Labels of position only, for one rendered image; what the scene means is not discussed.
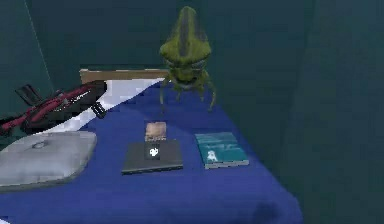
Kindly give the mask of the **green squid plush toy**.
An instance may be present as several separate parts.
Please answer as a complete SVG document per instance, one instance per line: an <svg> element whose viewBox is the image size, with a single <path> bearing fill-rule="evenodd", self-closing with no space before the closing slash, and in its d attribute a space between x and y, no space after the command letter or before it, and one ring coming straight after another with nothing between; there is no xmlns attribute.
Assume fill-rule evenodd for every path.
<svg viewBox="0 0 384 224"><path fill-rule="evenodd" d="M211 111L217 99L217 88L206 69L211 46L194 8L184 6L180 9L170 35L160 46L159 54L168 66L168 72L160 84L161 107L164 107L164 88L172 83L177 92L177 101L185 91L197 91L203 101L205 87L208 87L211 91L208 110Z"/></svg>

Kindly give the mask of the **dark grey closed laptop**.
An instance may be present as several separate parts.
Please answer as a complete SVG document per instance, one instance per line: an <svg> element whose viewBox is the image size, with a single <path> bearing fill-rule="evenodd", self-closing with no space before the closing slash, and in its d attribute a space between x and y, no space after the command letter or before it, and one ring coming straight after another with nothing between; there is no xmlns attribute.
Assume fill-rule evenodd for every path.
<svg viewBox="0 0 384 224"><path fill-rule="evenodd" d="M182 168L183 158L177 140L145 141L128 145L121 173L131 175Z"/></svg>

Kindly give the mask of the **black and red bag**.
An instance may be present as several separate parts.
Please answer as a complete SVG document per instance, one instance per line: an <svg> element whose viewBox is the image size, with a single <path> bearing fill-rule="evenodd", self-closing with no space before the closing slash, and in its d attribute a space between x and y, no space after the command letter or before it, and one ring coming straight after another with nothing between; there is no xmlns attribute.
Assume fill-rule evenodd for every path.
<svg viewBox="0 0 384 224"><path fill-rule="evenodd" d="M29 106L17 116L0 119L0 136L9 136L15 127L27 135L51 129L91 109L97 118L103 119L106 109L98 102L107 91L103 80L81 84L69 91L57 90L51 96L42 98L29 84L15 92Z"/></svg>

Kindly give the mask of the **small brown book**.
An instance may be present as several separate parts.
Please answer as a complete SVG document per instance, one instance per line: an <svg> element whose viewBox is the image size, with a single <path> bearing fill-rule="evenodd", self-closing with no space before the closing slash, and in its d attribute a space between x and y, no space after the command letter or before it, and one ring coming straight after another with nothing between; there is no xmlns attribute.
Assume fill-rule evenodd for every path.
<svg viewBox="0 0 384 224"><path fill-rule="evenodd" d="M149 122L145 128L146 141L158 141L166 139L167 125L165 122Z"/></svg>

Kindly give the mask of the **teal book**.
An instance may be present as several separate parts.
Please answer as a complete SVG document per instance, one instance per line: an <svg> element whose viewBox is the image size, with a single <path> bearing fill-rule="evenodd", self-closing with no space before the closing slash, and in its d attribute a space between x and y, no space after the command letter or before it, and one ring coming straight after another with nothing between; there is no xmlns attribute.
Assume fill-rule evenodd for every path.
<svg viewBox="0 0 384 224"><path fill-rule="evenodd" d="M231 132L195 135L205 169L248 165L249 159Z"/></svg>

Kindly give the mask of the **blue bed with wooden headboard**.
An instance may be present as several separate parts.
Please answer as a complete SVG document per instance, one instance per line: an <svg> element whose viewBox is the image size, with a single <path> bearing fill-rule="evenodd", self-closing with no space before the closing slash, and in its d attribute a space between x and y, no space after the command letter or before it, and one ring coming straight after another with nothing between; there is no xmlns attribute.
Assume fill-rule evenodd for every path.
<svg viewBox="0 0 384 224"><path fill-rule="evenodd" d="M74 119L94 131L98 144L89 165L73 181L48 188L0 194L0 220L11 224L304 224L297 199L258 160L226 113L186 92L180 102L171 88L161 109L156 79L111 80L102 103L109 113ZM124 175L128 145L144 138L145 124L164 120L180 143L181 170ZM198 133L237 136L249 163L205 169Z"/></svg>

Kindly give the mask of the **grey pillow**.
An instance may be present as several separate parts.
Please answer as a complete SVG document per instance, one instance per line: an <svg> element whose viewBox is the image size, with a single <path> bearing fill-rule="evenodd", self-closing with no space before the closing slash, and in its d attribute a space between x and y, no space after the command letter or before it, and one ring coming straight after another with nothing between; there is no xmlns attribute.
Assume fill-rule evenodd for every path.
<svg viewBox="0 0 384 224"><path fill-rule="evenodd" d="M0 151L0 192L64 184L79 176L97 144L88 131L40 133Z"/></svg>

